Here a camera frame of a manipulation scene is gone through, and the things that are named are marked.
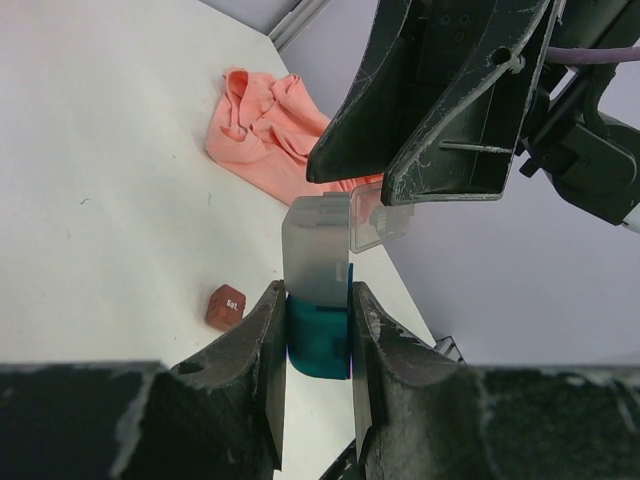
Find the grey pill box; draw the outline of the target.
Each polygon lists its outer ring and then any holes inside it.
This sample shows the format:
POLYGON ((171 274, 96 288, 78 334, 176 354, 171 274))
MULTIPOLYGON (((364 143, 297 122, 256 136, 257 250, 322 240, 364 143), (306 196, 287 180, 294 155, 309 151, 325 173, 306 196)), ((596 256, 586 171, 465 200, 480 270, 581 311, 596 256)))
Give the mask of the grey pill box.
POLYGON ((409 230, 415 207, 386 206, 382 184, 294 200, 281 227, 283 276, 296 300, 328 308, 347 306, 350 255, 409 230))

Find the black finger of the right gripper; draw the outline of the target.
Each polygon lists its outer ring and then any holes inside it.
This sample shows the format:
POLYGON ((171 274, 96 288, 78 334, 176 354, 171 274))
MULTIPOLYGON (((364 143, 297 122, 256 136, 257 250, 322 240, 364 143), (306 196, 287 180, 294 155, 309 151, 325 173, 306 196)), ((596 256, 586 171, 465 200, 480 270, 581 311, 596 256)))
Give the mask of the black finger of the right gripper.
POLYGON ((502 197, 544 63, 550 24, 524 63, 493 68, 473 57, 387 168, 381 201, 493 201, 502 197))
POLYGON ((312 183, 383 173, 477 46, 492 1, 381 1, 346 99, 309 156, 312 183))

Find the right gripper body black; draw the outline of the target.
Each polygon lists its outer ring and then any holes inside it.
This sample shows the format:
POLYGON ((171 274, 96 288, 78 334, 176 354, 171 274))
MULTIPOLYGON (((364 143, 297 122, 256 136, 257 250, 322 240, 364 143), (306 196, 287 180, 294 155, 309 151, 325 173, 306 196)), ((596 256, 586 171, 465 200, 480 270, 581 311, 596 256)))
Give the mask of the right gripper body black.
POLYGON ((496 68, 526 61, 536 29, 550 24, 544 61, 570 68, 607 64, 608 1, 393 1, 401 15, 389 40, 389 79, 449 85, 473 57, 496 68))

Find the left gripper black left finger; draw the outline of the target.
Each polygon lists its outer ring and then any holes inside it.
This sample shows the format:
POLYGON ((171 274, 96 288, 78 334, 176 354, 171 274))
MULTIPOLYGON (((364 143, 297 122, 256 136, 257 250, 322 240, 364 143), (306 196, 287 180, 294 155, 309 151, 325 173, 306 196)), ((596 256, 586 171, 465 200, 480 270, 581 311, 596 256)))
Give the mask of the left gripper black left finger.
POLYGON ((173 367, 5 364, 5 479, 269 479, 282 467, 286 293, 173 367))

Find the teal pill box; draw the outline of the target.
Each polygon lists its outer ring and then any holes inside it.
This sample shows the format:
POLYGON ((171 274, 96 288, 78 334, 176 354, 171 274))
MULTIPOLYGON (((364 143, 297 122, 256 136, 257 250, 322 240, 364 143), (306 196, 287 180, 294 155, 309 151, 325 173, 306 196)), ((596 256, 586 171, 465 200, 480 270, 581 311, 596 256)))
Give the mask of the teal pill box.
POLYGON ((286 347, 293 367, 303 375, 332 380, 351 378, 353 351, 350 332, 354 265, 346 265, 345 302, 329 306, 303 300, 284 283, 286 296, 286 347))

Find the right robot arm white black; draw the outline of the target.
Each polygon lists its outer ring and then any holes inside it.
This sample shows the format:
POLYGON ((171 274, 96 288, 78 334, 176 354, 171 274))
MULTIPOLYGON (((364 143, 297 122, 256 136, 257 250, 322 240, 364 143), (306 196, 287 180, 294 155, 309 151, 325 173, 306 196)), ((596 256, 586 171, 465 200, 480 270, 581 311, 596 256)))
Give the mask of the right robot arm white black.
POLYGON ((635 1, 382 1, 307 179, 378 174, 393 207, 492 201, 524 155, 524 176, 637 228, 639 132, 599 103, 638 38, 635 1))

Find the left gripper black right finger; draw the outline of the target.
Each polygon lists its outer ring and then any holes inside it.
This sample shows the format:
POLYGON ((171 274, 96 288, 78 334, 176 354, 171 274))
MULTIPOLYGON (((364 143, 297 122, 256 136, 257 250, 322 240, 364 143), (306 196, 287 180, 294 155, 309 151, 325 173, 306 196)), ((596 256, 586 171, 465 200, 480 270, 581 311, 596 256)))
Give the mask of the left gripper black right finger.
POLYGON ((639 371, 473 366, 352 288, 357 460, 368 479, 635 479, 639 371))

